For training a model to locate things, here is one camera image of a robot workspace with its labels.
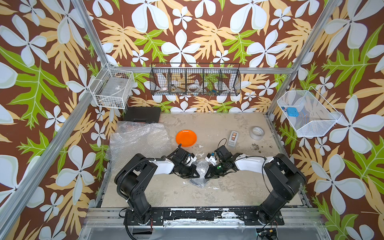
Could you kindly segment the orange dinner plate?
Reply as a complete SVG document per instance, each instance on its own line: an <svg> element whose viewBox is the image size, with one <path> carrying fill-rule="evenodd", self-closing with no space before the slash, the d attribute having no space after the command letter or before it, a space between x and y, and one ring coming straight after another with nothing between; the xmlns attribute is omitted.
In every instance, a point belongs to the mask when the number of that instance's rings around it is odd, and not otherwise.
<svg viewBox="0 0 384 240"><path fill-rule="evenodd" d="M176 143L183 148L191 147L197 142L197 135L192 130L182 130L176 135Z"/></svg>

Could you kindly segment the bubble wrap pile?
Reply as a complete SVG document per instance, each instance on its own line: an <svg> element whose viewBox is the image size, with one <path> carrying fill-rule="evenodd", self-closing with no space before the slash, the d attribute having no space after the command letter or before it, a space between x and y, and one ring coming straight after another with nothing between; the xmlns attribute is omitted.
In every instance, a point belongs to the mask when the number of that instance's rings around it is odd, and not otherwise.
<svg viewBox="0 0 384 240"><path fill-rule="evenodd" d="M163 124L118 122L110 136L107 158L112 171L121 170L135 154L159 158L172 152L172 141Z"/></svg>

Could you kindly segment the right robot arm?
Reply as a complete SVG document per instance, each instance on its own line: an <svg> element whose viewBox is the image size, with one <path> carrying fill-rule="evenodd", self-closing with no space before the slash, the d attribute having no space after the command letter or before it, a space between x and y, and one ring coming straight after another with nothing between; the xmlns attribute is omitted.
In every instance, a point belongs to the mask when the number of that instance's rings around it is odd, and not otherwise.
<svg viewBox="0 0 384 240"><path fill-rule="evenodd" d="M207 154L209 163L205 179L224 177L230 170L249 171L267 177L272 190L258 206L257 220L266 225L274 221L280 209L300 191L307 180L304 174L284 154L274 157L251 156L243 153L232 154L225 146L220 146L213 153Z"/></svg>

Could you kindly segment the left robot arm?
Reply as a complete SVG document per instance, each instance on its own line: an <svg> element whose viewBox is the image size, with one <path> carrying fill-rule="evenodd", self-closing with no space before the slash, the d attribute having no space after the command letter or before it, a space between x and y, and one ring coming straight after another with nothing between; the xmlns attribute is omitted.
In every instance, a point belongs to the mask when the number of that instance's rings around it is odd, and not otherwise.
<svg viewBox="0 0 384 240"><path fill-rule="evenodd" d="M152 207L147 201L145 190L153 176L176 174L183 179L199 178L196 160L193 153L187 152L181 146L161 158L134 155L114 179L117 193L128 203L134 221L146 224L150 220Z"/></svg>

